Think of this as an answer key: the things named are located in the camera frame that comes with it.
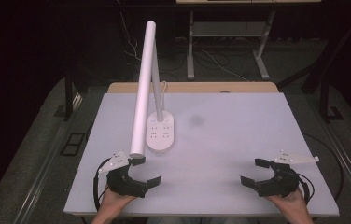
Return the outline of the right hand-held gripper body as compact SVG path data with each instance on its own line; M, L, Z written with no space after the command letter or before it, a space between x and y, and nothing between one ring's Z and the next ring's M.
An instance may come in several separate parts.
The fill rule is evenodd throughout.
M304 198L312 198L315 192L313 184L308 184L302 179L304 175L298 174L291 168L295 164L318 162L318 156L307 156L296 152L286 152L281 150L270 162L274 171L274 176L269 180L256 182L255 191L260 197L278 195L281 197L288 196L294 192L299 185L304 190Z

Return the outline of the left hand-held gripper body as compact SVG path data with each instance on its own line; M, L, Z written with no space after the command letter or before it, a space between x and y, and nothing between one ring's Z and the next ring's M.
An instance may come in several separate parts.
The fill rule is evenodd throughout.
M110 190L120 195L130 195L144 198L147 191L147 182L133 180L129 177L130 157L119 151L109 159L106 159L98 168L99 174L106 174L106 182Z

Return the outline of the person's left hand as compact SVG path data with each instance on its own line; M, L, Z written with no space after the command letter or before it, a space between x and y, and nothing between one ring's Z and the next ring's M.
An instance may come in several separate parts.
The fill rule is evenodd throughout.
M133 200L135 200L134 196L120 195L107 188L100 205L100 212L103 212L105 215L117 217L127 204Z

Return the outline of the person's right hand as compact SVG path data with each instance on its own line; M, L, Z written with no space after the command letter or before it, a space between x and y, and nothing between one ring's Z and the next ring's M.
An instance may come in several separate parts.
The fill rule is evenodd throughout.
M306 212L306 204L299 189L291 192L286 197L267 196L266 200L273 203L283 216L296 217Z

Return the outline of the white table mat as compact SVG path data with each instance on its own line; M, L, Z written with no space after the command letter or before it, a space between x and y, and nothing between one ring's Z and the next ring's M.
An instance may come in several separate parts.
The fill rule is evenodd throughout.
M283 151L311 156L283 93L165 93L164 107L175 117L175 141L167 151L146 147L146 162L130 168L133 179L161 176L158 187L123 210L124 216L270 217L278 210L240 175L256 181L274 176L255 166L256 158L273 160ZM132 139L135 93L105 94L64 212L96 212L93 178L99 164ZM315 163L295 164L316 192L308 203L314 217L339 216L339 209Z

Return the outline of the white desk lamp with sockets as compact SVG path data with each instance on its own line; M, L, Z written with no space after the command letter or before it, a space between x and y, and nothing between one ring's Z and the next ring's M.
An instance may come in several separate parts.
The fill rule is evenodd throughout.
M159 79L156 23L148 21L133 119L131 158L144 158L146 147L154 152L164 152L175 141L175 119L164 110L164 90Z

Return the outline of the black stand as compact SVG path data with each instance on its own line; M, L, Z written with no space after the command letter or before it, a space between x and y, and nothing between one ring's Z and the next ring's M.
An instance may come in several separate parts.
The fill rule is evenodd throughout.
M68 121L74 111L74 92L72 76L67 72L64 76L64 104L59 105L54 114L55 117L63 117L64 121Z
M330 82L327 77L323 78L320 85L319 114L321 118L330 123L332 120L343 120L342 114L336 106L329 106Z

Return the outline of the grey metal desk frame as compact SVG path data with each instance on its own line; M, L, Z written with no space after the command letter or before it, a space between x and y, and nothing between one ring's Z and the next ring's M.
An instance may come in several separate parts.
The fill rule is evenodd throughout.
M260 45L252 50L256 66L263 80L269 80L262 54L274 22L275 11L271 11L266 21L196 21L194 12L190 12L187 79L195 79L193 40L195 37L258 37Z

